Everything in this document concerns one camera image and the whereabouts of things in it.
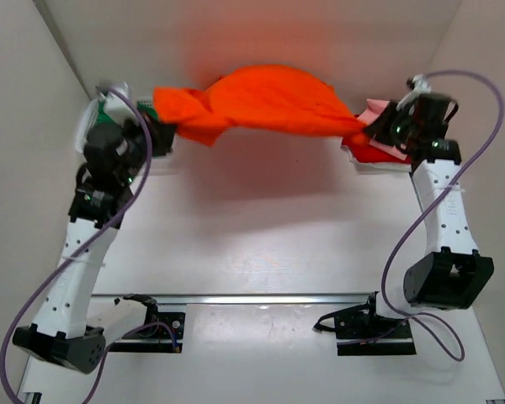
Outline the orange t shirt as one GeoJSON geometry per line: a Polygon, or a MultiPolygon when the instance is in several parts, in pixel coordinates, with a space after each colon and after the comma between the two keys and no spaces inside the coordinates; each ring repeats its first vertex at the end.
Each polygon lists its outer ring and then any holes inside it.
{"type": "Polygon", "coordinates": [[[245,66],[206,89],[156,87],[153,108],[180,136],[213,146],[227,130],[242,127],[311,137],[341,137],[366,146],[358,120],[329,84],[290,66],[245,66]]]}

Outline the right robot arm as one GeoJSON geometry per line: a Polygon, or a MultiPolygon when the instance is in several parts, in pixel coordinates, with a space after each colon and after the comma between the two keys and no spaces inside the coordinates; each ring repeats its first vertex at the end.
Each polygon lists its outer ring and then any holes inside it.
{"type": "Polygon", "coordinates": [[[375,307],[361,315],[361,329],[371,337],[387,331],[391,318],[471,307],[493,275],[492,258],[481,254],[466,218],[459,144],[446,136],[457,111],[452,98],[422,93],[403,107],[388,102],[365,131],[409,158],[426,232],[423,257],[405,272],[401,285],[391,288],[383,281],[375,307]]]}

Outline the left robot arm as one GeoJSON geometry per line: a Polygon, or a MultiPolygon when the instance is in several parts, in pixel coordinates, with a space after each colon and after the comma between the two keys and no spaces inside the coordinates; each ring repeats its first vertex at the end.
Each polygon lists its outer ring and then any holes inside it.
{"type": "Polygon", "coordinates": [[[131,185],[147,170],[146,153],[165,157],[173,151],[175,125],[142,116],[136,123],[94,124],[82,147],[84,164],[68,211],[61,262],[65,269],[51,281],[30,325],[17,327],[13,344],[51,364],[93,372],[106,349],[134,329],[141,335],[159,324],[157,302],[148,295],[125,295],[99,316],[88,307],[104,258],[121,227],[123,209],[133,200],[131,185]]]}

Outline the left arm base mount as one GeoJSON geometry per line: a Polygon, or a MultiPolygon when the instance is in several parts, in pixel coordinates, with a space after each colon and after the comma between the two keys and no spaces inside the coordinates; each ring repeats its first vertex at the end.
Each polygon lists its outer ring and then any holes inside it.
{"type": "Polygon", "coordinates": [[[110,352],[145,354],[180,354],[183,350],[183,334],[186,313],[168,309],[148,295],[124,295],[116,298],[115,304],[122,301],[136,302],[146,308],[142,328],[127,332],[122,338],[109,345],[110,352]]]}

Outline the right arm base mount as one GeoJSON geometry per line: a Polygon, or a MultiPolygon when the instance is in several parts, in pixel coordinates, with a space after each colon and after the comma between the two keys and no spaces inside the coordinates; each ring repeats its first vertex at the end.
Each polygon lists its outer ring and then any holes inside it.
{"type": "Polygon", "coordinates": [[[412,356],[417,354],[407,320],[380,316],[378,293],[365,303],[321,316],[315,332],[334,333],[338,357],[412,356]]]}

